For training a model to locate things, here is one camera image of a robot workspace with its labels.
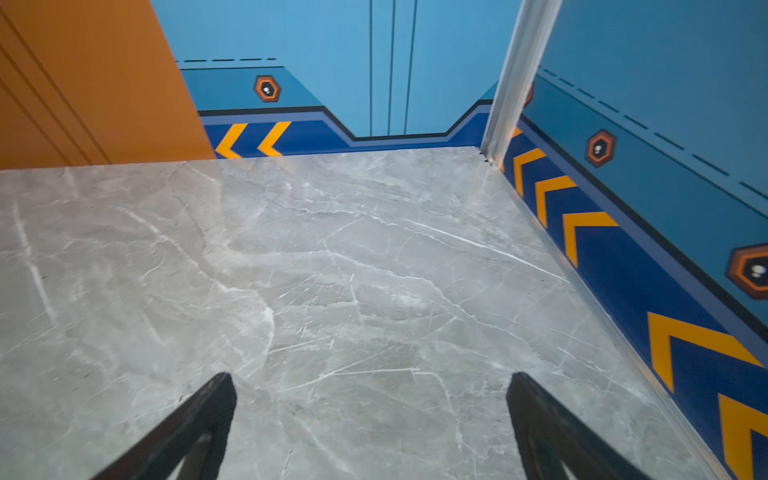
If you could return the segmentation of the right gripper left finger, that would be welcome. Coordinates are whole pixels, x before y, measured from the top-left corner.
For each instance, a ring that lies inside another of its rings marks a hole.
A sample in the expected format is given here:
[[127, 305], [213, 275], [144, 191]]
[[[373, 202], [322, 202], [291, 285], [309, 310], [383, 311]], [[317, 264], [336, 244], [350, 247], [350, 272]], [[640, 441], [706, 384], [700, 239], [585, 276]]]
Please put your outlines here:
[[216, 479], [237, 404], [232, 376], [214, 375], [97, 479]]

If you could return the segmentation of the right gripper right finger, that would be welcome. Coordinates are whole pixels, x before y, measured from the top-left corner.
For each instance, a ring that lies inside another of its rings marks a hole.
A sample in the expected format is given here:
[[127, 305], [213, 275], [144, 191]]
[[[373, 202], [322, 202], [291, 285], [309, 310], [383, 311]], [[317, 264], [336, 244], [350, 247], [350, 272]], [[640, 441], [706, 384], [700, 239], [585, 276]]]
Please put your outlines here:
[[506, 393], [519, 455], [528, 479], [646, 479], [525, 372]]

